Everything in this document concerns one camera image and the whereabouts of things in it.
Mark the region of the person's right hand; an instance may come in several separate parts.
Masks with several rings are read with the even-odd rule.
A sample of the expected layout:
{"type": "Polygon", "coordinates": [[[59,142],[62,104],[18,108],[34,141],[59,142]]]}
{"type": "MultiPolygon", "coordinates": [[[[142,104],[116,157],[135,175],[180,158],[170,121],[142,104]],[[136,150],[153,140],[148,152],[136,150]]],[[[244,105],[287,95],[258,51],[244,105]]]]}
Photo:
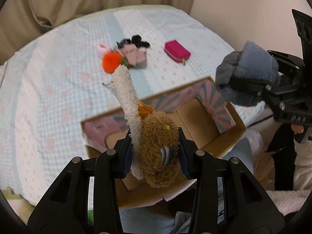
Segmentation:
{"type": "Polygon", "coordinates": [[[301,125],[291,125],[291,128],[295,133],[301,134],[304,132],[304,127],[301,125]]]}

